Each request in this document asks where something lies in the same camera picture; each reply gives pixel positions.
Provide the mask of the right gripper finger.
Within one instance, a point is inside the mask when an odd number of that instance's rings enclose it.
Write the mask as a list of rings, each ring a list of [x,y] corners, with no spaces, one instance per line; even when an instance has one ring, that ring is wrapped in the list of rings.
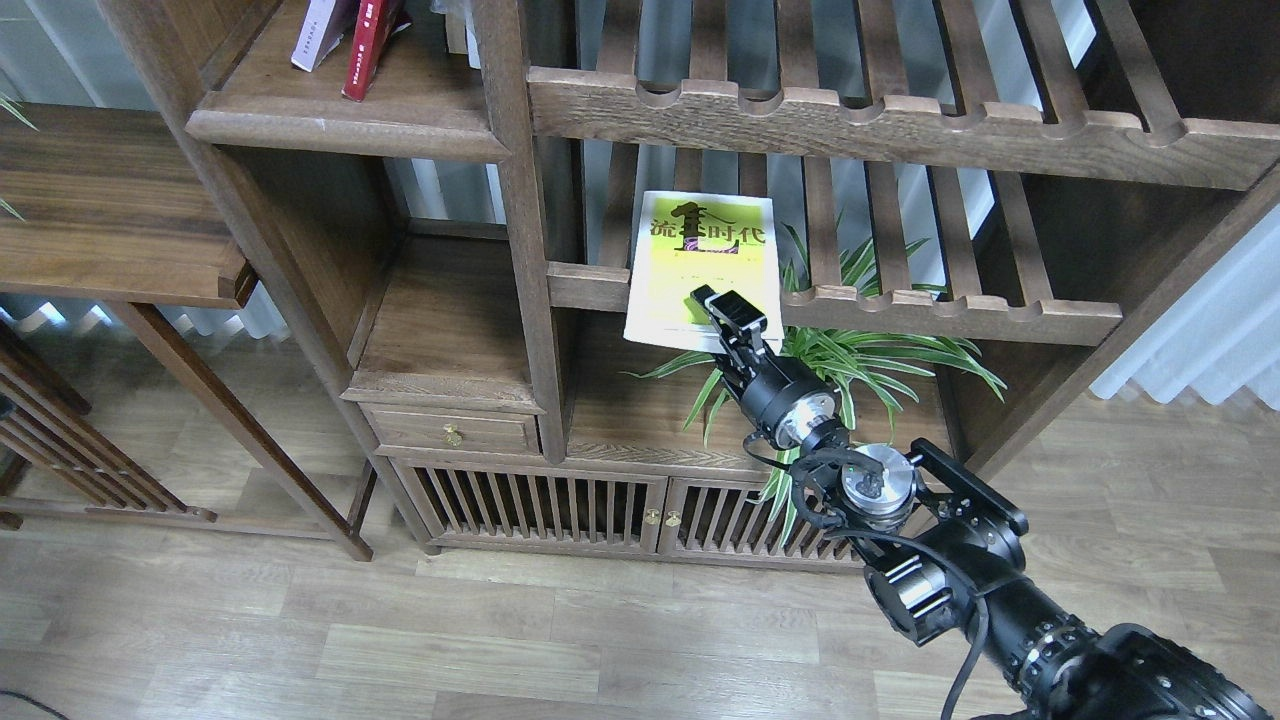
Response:
[[[705,310],[716,329],[719,348],[709,352],[716,361],[755,361],[771,354],[764,340],[765,314],[736,291],[717,293],[704,284],[690,297]]]

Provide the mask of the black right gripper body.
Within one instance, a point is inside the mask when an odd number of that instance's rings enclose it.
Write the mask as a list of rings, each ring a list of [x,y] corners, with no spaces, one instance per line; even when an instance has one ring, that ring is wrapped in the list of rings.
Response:
[[[838,400],[804,363],[763,345],[722,337],[722,382],[742,414],[777,450],[809,451],[841,432]]]

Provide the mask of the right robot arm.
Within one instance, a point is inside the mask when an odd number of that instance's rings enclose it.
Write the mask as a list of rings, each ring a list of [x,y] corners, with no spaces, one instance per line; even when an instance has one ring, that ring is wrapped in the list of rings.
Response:
[[[735,292],[692,292],[719,336],[716,364],[755,434],[797,451],[781,465],[788,506],[828,539],[849,539],[890,625],[914,644],[959,629],[970,651],[950,717],[979,655],[1024,703],[1024,719],[1265,719],[1216,667],[1137,624],[1100,634],[1025,575],[1025,515],[927,439],[908,454],[855,446],[837,400],[763,340],[765,315]]]

